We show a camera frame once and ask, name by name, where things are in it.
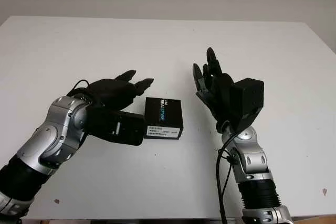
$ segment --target black wire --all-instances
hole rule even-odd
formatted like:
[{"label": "black wire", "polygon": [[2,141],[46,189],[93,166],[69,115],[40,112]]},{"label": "black wire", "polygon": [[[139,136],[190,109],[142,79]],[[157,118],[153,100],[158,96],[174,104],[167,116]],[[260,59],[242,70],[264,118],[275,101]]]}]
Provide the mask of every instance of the black wire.
[{"label": "black wire", "polygon": [[77,83],[74,85],[74,87],[72,88],[72,90],[74,90],[74,89],[77,87],[77,85],[78,85],[79,83],[81,83],[82,81],[86,82],[86,84],[88,85],[88,87],[90,86],[90,83],[89,83],[87,80],[82,79],[82,80],[77,81]]},{"label": "black wire", "polygon": [[219,199],[219,210],[220,210],[220,216],[222,219],[222,224],[227,224],[226,216],[225,216],[225,209],[223,204],[223,198],[222,198],[222,187],[221,187],[221,181],[220,181],[220,175],[219,175],[219,165],[221,164],[222,155],[225,151],[227,145],[238,135],[234,134],[231,136],[224,144],[223,147],[218,150],[218,156],[216,161],[216,181],[217,181],[217,190],[218,190],[218,199]]},{"label": "black wire", "polygon": [[230,177],[231,169],[232,169],[232,164],[230,164],[229,171],[227,172],[227,176],[226,176],[225,184],[224,184],[223,191],[222,191],[222,200],[224,200],[224,192],[225,192],[225,188],[226,188],[227,182],[229,181],[229,177]]},{"label": "black wire", "polygon": [[227,150],[224,150],[224,152],[231,157],[231,154]]}]

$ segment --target robotic arm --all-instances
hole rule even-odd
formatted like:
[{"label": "robotic arm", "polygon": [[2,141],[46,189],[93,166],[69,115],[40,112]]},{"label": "robotic arm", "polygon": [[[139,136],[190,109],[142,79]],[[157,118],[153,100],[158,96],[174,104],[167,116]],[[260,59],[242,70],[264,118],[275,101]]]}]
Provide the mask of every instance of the robotic arm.
[{"label": "robotic arm", "polygon": [[0,170],[0,220],[15,223],[27,215],[42,184],[76,153],[87,135],[109,142],[142,143],[144,117],[119,111],[153,82],[145,79],[131,84],[134,74],[130,70],[76,89],[78,82],[51,104],[42,125]]},{"label": "robotic arm", "polygon": [[243,221],[246,224],[292,224],[287,207],[280,203],[266,155],[257,143],[257,133],[251,127],[264,106],[264,83],[250,78],[234,82],[228,74],[222,73],[212,48],[207,50],[207,62],[203,65],[203,74],[194,64],[193,75],[196,95],[210,109],[217,121],[216,129],[222,134],[223,147],[218,151],[216,163],[222,222],[227,223],[219,164],[223,152],[227,152],[226,159],[233,167],[245,206]]}]

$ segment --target white label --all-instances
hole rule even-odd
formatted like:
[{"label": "white label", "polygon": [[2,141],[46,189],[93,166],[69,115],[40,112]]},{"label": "white label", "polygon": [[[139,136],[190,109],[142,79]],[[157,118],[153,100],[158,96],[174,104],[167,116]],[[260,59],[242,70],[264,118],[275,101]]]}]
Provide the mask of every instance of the white label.
[{"label": "white label", "polygon": [[160,126],[148,126],[147,136],[159,136],[159,137],[178,137],[180,128],[160,127]]}]

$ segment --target robot finger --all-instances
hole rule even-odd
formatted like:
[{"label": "robot finger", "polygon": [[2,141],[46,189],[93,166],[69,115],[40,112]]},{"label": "robot finger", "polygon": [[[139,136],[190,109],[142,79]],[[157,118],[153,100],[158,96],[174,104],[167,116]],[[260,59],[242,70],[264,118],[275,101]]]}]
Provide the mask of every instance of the robot finger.
[{"label": "robot finger", "polygon": [[137,95],[142,95],[143,92],[145,92],[145,90],[151,86],[151,84],[152,84],[153,81],[154,81],[154,79],[147,78],[147,79],[144,79],[144,80],[139,81],[136,84],[134,84],[135,87],[136,87],[136,90],[137,90],[136,94]]},{"label": "robot finger", "polygon": [[222,74],[221,66],[216,59],[215,53],[211,47],[206,51],[206,59],[208,61],[209,72],[213,76],[220,76]]},{"label": "robot finger", "polygon": [[196,85],[196,89],[200,90],[201,87],[201,82],[202,80],[204,80],[202,72],[200,70],[200,67],[194,63],[193,64],[193,76],[194,76],[194,81],[195,81],[195,85]]},{"label": "robot finger", "polygon": [[206,88],[210,89],[212,83],[212,76],[209,72],[209,66],[207,64],[203,65],[203,76]]},{"label": "robot finger", "polygon": [[135,70],[129,70],[126,71],[125,73],[117,76],[115,79],[120,80],[120,81],[130,81],[132,77],[135,75],[136,71]]}]

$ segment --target white table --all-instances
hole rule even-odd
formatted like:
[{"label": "white table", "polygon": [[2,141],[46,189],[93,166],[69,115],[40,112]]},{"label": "white table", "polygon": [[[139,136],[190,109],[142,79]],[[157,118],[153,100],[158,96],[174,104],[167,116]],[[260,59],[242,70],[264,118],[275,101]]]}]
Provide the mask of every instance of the white table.
[{"label": "white table", "polygon": [[[42,187],[28,218],[218,218],[221,136],[192,76],[208,46],[235,81],[265,82],[254,127],[290,213],[336,214],[336,57],[307,25],[11,17],[0,27],[1,165],[82,78],[136,69],[135,81],[155,81],[127,110],[143,113],[145,96],[181,99],[184,120],[178,141],[133,147],[89,137]],[[225,199],[228,217],[240,216],[233,176]]]}]

